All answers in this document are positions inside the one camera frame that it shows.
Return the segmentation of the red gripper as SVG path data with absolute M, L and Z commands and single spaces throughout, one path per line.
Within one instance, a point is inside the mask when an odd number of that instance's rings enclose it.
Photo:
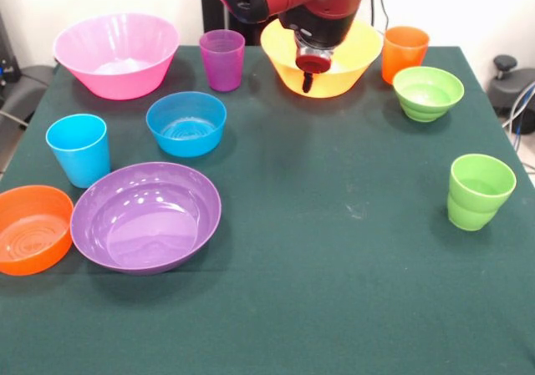
M 325 73 L 330 69 L 330 51 L 299 48 L 295 63 L 304 72 L 302 90 L 304 93 L 308 93 L 313 85 L 313 73 Z

